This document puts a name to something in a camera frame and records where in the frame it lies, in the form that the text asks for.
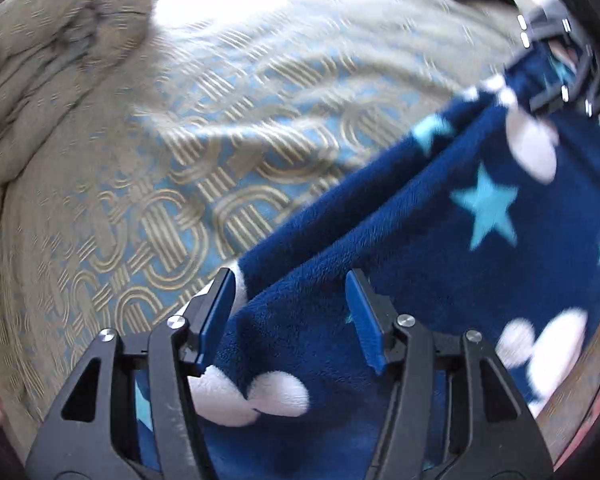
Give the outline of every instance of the folded fabric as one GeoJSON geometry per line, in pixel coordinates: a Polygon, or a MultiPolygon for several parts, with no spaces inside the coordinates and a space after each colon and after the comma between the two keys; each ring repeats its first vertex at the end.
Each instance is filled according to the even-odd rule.
{"type": "Polygon", "coordinates": [[[542,408],[600,322],[600,124],[527,105],[571,77],[536,45],[238,261],[238,312],[190,380],[222,480],[364,478],[390,378],[360,349],[352,268],[430,330],[482,332],[542,408]]]}

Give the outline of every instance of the blue blanket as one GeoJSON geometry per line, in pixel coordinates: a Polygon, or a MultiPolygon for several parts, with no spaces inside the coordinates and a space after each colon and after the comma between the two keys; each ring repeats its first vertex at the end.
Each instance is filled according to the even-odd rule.
{"type": "Polygon", "coordinates": [[[537,45],[238,261],[239,311],[190,382],[222,480],[364,477],[390,384],[349,317],[352,268],[430,330],[478,329],[542,408],[600,322],[600,124],[527,105],[571,77],[537,45]]]}

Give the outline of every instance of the navy blue fleece blanket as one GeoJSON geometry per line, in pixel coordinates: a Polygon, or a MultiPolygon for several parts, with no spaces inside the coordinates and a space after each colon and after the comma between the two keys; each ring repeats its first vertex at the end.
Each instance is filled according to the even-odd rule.
{"type": "Polygon", "coordinates": [[[222,480],[364,478],[390,384],[349,317],[352,268],[430,330],[481,331],[542,409],[600,322],[600,121],[527,106],[571,77],[536,46],[238,261],[238,311],[190,380],[222,480]]]}

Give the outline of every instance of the beige patterned fabric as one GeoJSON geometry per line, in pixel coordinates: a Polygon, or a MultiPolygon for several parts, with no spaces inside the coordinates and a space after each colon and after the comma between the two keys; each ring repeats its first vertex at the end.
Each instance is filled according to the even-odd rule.
{"type": "Polygon", "coordinates": [[[515,26],[450,0],[295,0],[231,23],[178,2],[0,4],[0,394],[23,452],[98,330],[181,307],[499,70],[515,26]]]}

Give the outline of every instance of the metal screw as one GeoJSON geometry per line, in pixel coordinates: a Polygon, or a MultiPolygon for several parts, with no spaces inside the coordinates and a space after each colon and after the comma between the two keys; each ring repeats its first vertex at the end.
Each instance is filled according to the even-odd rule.
{"type": "Polygon", "coordinates": [[[472,343],[479,343],[480,341],[482,341],[482,334],[477,330],[469,330],[466,333],[466,338],[472,343]]]}
{"type": "Polygon", "coordinates": [[[180,327],[184,326],[184,324],[187,322],[186,319],[184,319],[182,316],[171,316],[168,320],[167,320],[167,326],[169,328],[171,328],[172,330],[177,330],[180,327]]]}
{"type": "Polygon", "coordinates": [[[398,316],[398,325],[411,328],[416,324],[416,319],[411,314],[400,314],[398,316]]]}
{"type": "Polygon", "coordinates": [[[115,338],[115,336],[116,331],[112,328],[105,328],[104,330],[100,330],[100,333],[98,334],[100,341],[102,341],[103,343],[108,343],[113,338],[115,338]]]}

